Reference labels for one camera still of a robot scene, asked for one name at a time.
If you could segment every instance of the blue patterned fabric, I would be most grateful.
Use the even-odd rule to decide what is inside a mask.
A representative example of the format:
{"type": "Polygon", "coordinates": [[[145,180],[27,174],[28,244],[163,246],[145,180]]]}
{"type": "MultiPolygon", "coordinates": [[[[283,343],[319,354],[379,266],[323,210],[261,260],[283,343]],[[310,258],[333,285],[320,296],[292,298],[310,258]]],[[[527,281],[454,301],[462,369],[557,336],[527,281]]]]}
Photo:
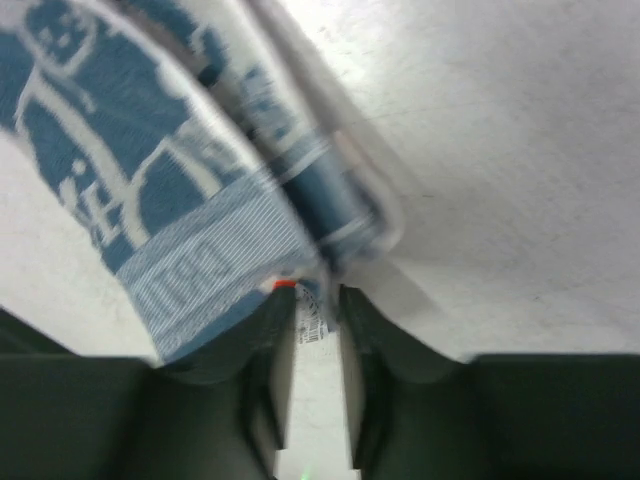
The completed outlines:
{"type": "Polygon", "coordinates": [[[270,278],[370,253],[376,205],[279,96],[273,66],[232,55],[238,38],[171,0],[119,12],[11,0],[3,13],[0,125],[87,229],[165,362],[246,317],[270,278]]]}

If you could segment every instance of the folded fabric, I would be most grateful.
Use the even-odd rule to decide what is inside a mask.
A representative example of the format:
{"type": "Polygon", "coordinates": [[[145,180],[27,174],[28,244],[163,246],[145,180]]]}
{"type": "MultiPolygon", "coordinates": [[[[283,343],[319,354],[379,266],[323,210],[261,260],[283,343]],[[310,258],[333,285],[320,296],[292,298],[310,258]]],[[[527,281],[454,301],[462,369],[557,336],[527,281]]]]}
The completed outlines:
{"type": "Polygon", "coordinates": [[[274,279],[375,254],[386,228],[241,2],[207,3],[0,6],[0,124],[164,362],[245,318],[274,279]]]}

